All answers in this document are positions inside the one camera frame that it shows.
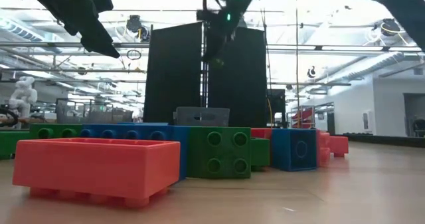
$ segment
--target green toy block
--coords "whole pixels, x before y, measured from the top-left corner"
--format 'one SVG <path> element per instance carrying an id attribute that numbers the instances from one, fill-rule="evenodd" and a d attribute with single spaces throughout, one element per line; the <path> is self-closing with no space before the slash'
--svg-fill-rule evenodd
<path id="1" fill-rule="evenodd" d="M 28 131 L 2 131 L 0 132 L 0 160 L 9 159 L 16 151 L 19 140 L 28 140 Z"/>
<path id="2" fill-rule="evenodd" d="M 251 139 L 251 165 L 270 165 L 270 140 L 262 138 Z"/>
<path id="3" fill-rule="evenodd" d="M 31 124 L 31 139 L 76 138 L 80 136 L 81 124 Z"/>
<path id="4" fill-rule="evenodd" d="M 192 127 L 187 177 L 251 177 L 251 129 Z"/>

